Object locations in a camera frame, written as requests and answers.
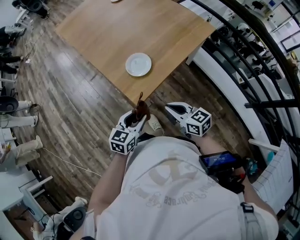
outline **wooden table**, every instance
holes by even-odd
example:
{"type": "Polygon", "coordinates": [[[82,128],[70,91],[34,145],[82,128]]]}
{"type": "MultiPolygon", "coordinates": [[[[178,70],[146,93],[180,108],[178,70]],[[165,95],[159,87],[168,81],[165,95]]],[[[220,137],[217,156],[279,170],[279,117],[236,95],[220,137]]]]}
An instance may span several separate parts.
{"type": "Polygon", "coordinates": [[[171,0],[86,0],[58,27],[65,38],[113,85],[136,103],[146,99],[215,29],[171,0]],[[132,77],[133,53],[152,60],[151,71],[132,77]]]}

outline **small display screen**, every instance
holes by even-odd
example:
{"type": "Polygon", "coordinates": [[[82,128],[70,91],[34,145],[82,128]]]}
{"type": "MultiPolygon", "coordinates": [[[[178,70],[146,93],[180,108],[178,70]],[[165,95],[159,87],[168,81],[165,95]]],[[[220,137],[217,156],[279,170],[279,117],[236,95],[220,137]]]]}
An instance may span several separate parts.
{"type": "Polygon", "coordinates": [[[230,152],[223,152],[214,156],[202,156],[201,159],[207,167],[220,166],[236,161],[236,158],[230,152]]]}

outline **metal railing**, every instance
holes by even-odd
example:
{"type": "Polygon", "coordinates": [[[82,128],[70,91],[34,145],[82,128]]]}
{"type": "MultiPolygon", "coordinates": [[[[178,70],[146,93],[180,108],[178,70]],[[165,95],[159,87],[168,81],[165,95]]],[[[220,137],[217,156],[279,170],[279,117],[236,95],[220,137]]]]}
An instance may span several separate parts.
{"type": "Polygon", "coordinates": [[[252,15],[244,6],[238,3],[235,0],[219,0],[227,7],[229,7],[233,12],[235,12],[264,42],[270,53],[272,53],[273,57],[276,59],[277,63],[281,67],[283,73],[285,74],[285,78],[288,82],[288,85],[291,88],[294,99],[285,99],[274,74],[270,71],[267,64],[264,62],[259,53],[254,49],[254,47],[249,43],[249,41],[235,28],[233,27],[226,19],[220,16],[217,12],[200,2],[199,0],[191,0],[195,4],[199,5],[207,12],[216,17],[219,21],[221,21],[225,27],[227,27],[230,31],[232,31],[235,36],[242,42],[242,45],[251,50],[252,54],[257,58],[259,64],[261,64],[261,71],[265,73],[270,80],[272,81],[277,94],[279,95],[280,100],[274,100],[270,96],[270,93],[266,89],[265,85],[261,81],[259,74],[251,64],[246,60],[246,58],[240,52],[240,49],[237,48],[236,45],[231,43],[218,29],[213,34],[214,37],[219,39],[223,44],[227,45],[236,55],[237,58],[247,67],[251,75],[255,78],[260,88],[262,89],[265,98],[267,101],[262,101],[259,97],[259,94],[255,91],[253,86],[249,83],[249,80],[244,74],[241,72],[237,64],[229,57],[227,54],[216,44],[216,41],[213,41],[211,38],[208,38],[202,48],[222,67],[222,69],[231,77],[234,83],[238,86],[240,91],[243,93],[245,98],[249,103],[245,104],[246,108],[253,108],[256,113],[258,119],[260,120],[267,137],[271,144],[279,146],[281,139],[284,139],[289,147],[292,149],[295,154],[297,161],[296,165],[294,165],[294,195],[296,197],[292,197],[290,199],[291,205],[294,206],[295,214],[293,219],[297,219],[300,214],[300,207],[297,205],[297,200],[299,197],[299,167],[300,167],[300,138],[297,137],[295,125],[291,116],[290,108],[296,107],[300,111],[300,87],[299,87],[299,79],[293,69],[293,67],[289,64],[288,60],[280,50],[277,43],[274,41],[272,36],[268,33],[263,23],[256,18],[256,16],[252,15]],[[228,67],[222,63],[222,61],[214,54],[214,52],[218,52],[227,63],[240,75],[243,84],[240,84],[237,79],[233,76],[232,72],[228,69],[228,67]],[[286,129],[286,126],[282,123],[282,119],[278,112],[278,108],[284,108],[284,112],[288,119],[288,124],[290,125],[291,132],[286,129]]]}

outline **white plate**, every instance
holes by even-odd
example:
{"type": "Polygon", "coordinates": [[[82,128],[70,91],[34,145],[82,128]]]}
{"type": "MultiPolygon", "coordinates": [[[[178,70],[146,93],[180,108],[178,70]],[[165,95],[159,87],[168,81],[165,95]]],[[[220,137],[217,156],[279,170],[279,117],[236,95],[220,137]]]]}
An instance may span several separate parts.
{"type": "Polygon", "coordinates": [[[134,77],[144,76],[151,69],[151,58],[141,52],[134,53],[127,59],[125,66],[130,75],[134,77]]]}

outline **wooden floor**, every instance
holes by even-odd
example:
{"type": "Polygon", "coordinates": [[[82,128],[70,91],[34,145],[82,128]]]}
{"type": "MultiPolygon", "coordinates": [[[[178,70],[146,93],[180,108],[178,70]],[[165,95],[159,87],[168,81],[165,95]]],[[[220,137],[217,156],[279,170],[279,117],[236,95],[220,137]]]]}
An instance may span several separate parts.
{"type": "MultiPolygon", "coordinates": [[[[18,99],[33,101],[40,105],[40,110],[35,128],[15,127],[13,130],[19,143],[34,139],[37,134],[44,147],[55,155],[103,174],[112,157],[108,146],[110,131],[132,106],[54,31],[81,2],[50,0],[49,19],[35,17],[34,30],[27,31],[19,40],[15,55],[32,52],[31,63],[22,63],[20,67],[16,84],[18,99]]],[[[206,109],[213,117],[209,135],[232,152],[242,156],[251,154],[249,136],[243,125],[194,64],[179,65],[148,99],[151,112],[170,136],[179,132],[166,118],[164,106],[174,101],[206,109]]],[[[38,169],[43,177],[54,177],[47,189],[60,207],[71,204],[77,195],[89,199],[99,176],[64,163],[44,149],[38,152],[41,158],[29,165],[38,169]]]]}

